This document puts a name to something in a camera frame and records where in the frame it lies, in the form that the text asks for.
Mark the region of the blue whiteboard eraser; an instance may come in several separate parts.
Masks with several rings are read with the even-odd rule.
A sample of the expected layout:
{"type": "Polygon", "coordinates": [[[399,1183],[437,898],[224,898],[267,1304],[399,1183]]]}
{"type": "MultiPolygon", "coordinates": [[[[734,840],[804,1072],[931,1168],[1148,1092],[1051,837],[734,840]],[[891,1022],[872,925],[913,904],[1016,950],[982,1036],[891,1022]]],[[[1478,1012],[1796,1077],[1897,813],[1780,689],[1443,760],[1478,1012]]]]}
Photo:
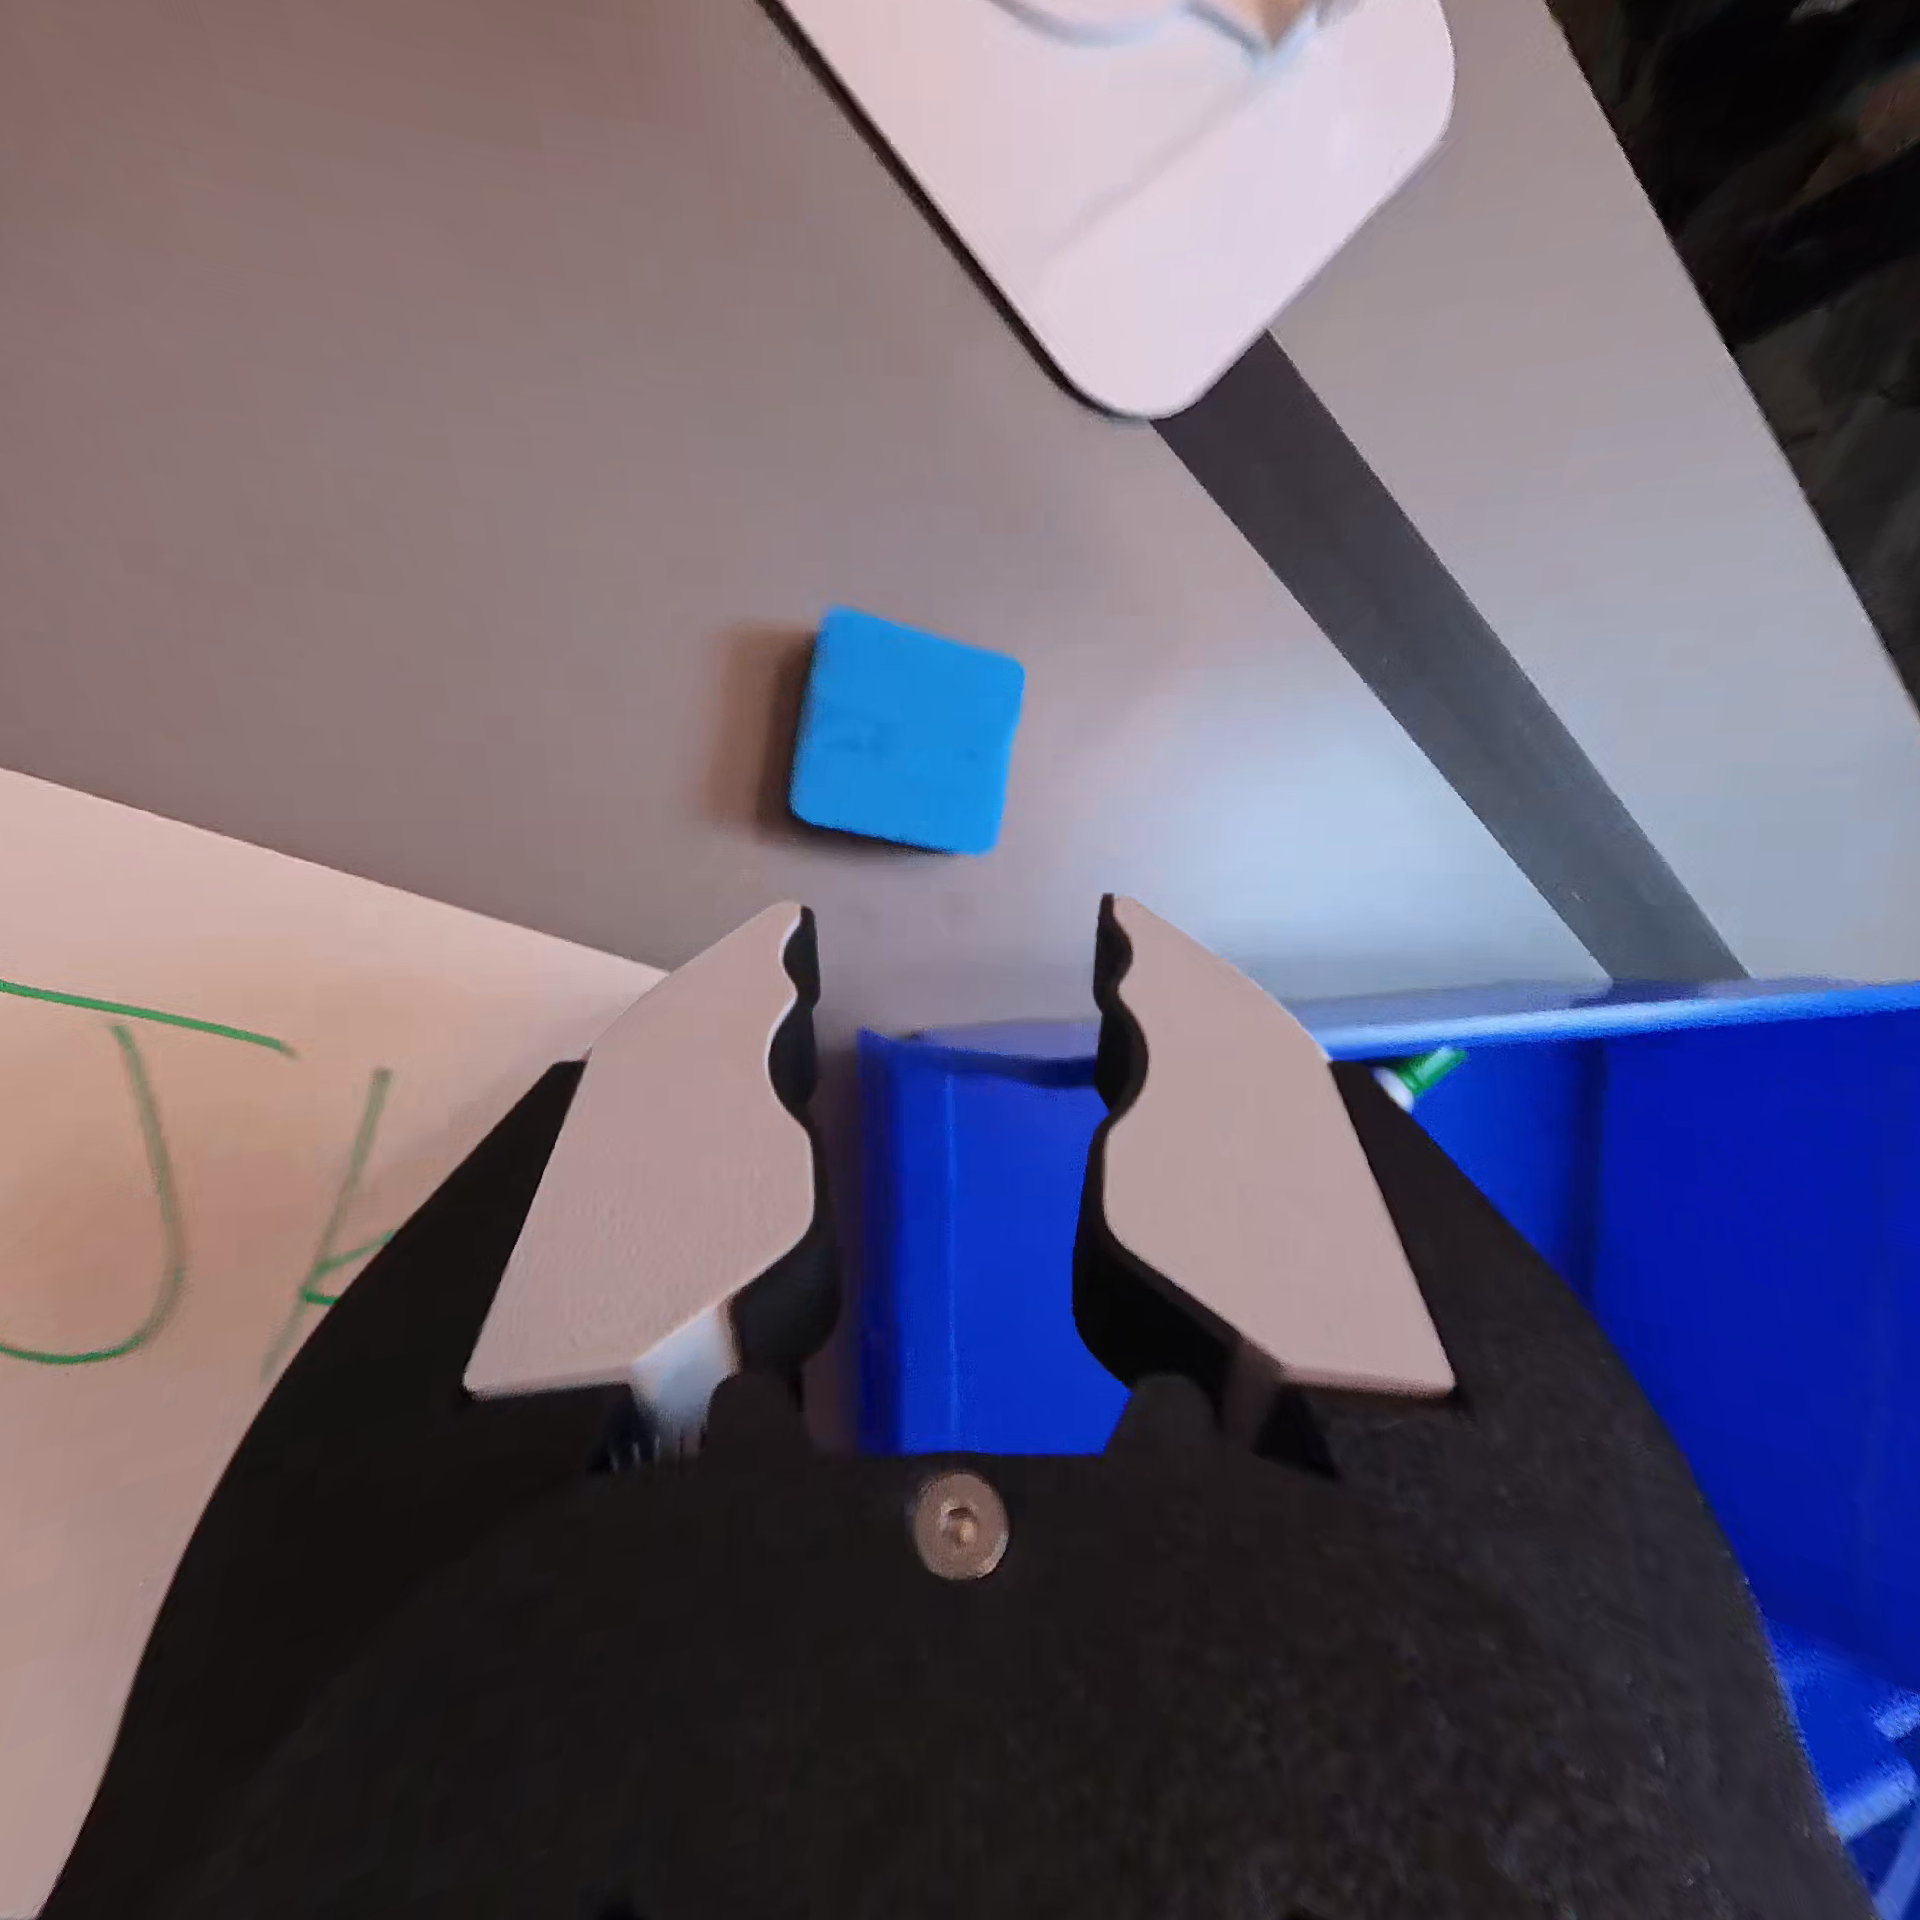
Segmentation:
{"type": "Polygon", "coordinates": [[[894,848],[993,852],[1023,689],[1013,655],[829,607],[806,661],[788,813],[894,848]]]}

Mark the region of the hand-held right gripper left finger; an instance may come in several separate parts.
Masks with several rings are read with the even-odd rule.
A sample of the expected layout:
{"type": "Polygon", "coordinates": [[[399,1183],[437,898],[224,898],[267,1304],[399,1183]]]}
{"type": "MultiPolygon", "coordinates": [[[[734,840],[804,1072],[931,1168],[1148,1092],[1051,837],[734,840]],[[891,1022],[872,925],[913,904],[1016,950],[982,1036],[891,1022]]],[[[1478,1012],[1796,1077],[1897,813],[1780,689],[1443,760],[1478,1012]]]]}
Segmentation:
{"type": "Polygon", "coordinates": [[[843,1272],[811,1120],[811,910],[763,906],[590,1047],[464,1366],[476,1400],[624,1392],[696,1450],[740,1376],[797,1396],[843,1272]]]}

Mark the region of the white whiteboard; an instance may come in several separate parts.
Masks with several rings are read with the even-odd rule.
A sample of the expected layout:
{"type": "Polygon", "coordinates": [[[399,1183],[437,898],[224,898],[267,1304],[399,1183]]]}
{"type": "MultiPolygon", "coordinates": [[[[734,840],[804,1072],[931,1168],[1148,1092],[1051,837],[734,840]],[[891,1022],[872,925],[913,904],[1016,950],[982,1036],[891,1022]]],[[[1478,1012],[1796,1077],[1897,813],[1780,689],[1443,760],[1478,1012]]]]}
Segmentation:
{"type": "Polygon", "coordinates": [[[279,1370],[656,966],[1,775],[1,1870],[35,1912],[279,1370]]]}

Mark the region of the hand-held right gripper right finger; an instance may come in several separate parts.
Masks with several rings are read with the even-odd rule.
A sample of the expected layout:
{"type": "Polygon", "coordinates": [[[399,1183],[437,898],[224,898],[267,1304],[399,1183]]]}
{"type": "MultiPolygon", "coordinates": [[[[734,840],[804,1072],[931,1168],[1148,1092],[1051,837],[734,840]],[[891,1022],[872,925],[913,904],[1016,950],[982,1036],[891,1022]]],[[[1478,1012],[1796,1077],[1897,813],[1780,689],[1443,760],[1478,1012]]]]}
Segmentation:
{"type": "Polygon", "coordinates": [[[1095,916],[1095,1089],[1072,1321],[1132,1406],[1172,1384],[1264,1456],[1326,1408],[1444,1420],[1456,1366],[1326,1052],[1133,896],[1095,916]]]}

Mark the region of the blue plastic bin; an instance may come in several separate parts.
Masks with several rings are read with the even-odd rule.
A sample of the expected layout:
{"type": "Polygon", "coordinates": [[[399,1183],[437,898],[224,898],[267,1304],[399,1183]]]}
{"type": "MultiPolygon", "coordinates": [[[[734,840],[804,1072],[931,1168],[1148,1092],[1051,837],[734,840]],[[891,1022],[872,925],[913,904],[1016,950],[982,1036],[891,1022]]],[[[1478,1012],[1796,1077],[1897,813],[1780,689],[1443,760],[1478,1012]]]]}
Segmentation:
{"type": "MultiPolygon", "coordinates": [[[[1292,1004],[1336,1062],[1468,1052],[1413,1118],[1686,1454],[1884,1914],[1915,1914],[1915,1005],[1820,977],[1292,1004]]],[[[1072,1322],[1095,1048],[1095,1022],[859,1036],[863,1448],[1113,1431],[1072,1322]]]]}

